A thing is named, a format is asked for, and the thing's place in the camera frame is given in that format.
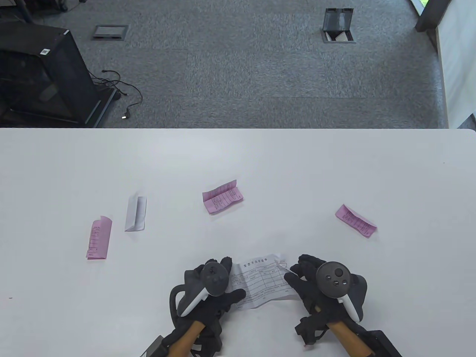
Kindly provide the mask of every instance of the black cable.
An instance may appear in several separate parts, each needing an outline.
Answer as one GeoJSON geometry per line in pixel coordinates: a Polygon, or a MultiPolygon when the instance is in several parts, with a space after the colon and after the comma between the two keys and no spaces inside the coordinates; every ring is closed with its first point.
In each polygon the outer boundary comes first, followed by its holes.
{"type": "Polygon", "coordinates": [[[69,9],[67,12],[71,12],[73,11],[75,8],[77,8],[79,5],[81,5],[83,2],[82,1],[78,1],[78,3],[76,5],[74,5],[71,9],[69,9]]]}
{"type": "Polygon", "coordinates": [[[119,72],[115,71],[115,70],[106,70],[106,69],[103,69],[101,72],[102,73],[108,73],[108,72],[111,72],[111,73],[115,73],[117,74],[117,76],[119,77],[119,79],[107,79],[107,78],[100,78],[100,77],[97,77],[95,76],[93,73],[91,73],[91,71],[89,71],[89,74],[93,77],[92,78],[92,81],[94,84],[96,84],[97,86],[104,86],[104,87],[114,87],[121,95],[124,95],[124,96],[127,96],[128,94],[127,93],[124,93],[123,91],[121,91],[117,85],[119,83],[122,83],[122,84],[125,84],[126,86],[129,86],[129,87],[132,87],[134,88],[140,95],[140,100],[136,103],[132,103],[130,105],[128,105],[126,107],[126,112],[124,113],[123,115],[123,119],[129,119],[130,118],[130,108],[135,106],[135,105],[138,105],[138,104],[142,104],[142,102],[144,101],[144,96],[142,95],[142,92],[136,87],[134,86],[133,84],[130,84],[130,83],[127,83],[127,82],[124,82],[123,80],[121,80],[121,76],[119,74],[119,72]]]}

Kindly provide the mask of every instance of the open floor outlet cover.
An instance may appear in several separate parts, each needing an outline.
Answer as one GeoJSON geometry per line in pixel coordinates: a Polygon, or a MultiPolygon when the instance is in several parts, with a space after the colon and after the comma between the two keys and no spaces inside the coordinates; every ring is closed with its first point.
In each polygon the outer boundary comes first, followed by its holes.
{"type": "Polygon", "coordinates": [[[326,9],[324,25],[321,29],[324,43],[355,43],[350,32],[353,13],[354,9],[352,8],[326,9]]]}
{"type": "Polygon", "coordinates": [[[123,41],[126,38],[129,25],[96,25],[93,40],[123,41]]]}

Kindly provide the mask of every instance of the cable plug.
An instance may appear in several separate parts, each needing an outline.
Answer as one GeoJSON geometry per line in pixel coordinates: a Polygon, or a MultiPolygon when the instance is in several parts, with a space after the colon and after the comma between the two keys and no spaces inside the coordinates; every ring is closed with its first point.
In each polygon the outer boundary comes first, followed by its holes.
{"type": "Polygon", "coordinates": [[[130,111],[129,111],[129,109],[126,110],[126,112],[124,113],[124,115],[122,116],[122,118],[123,118],[124,120],[127,120],[127,119],[130,118],[130,111]]]}

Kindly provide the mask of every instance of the white wall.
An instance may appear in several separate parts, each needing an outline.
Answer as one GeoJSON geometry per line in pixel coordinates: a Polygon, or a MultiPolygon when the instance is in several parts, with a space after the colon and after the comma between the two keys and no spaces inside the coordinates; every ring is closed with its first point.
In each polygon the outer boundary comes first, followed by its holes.
{"type": "Polygon", "coordinates": [[[437,28],[450,129],[476,111],[476,0],[452,0],[437,28]]]}

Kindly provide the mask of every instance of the black device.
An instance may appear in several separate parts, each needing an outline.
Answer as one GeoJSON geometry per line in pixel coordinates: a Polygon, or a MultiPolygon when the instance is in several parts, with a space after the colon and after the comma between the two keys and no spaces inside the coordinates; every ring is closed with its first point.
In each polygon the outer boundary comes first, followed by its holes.
{"type": "Polygon", "coordinates": [[[94,128],[115,93],[94,85],[68,29],[0,23],[2,126],[94,128]]]}
{"type": "Polygon", "coordinates": [[[220,263],[209,262],[205,264],[199,276],[194,270],[186,270],[184,280],[185,295],[177,306],[177,314],[180,317],[188,315],[200,301],[205,300],[209,295],[223,295],[228,286],[229,274],[220,263]]]}
{"type": "Polygon", "coordinates": [[[349,269],[339,262],[328,261],[316,272],[319,290],[329,298],[337,299],[346,308],[350,318],[355,322],[362,321],[367,282],[360,275],[350,274],[349,269]]]}

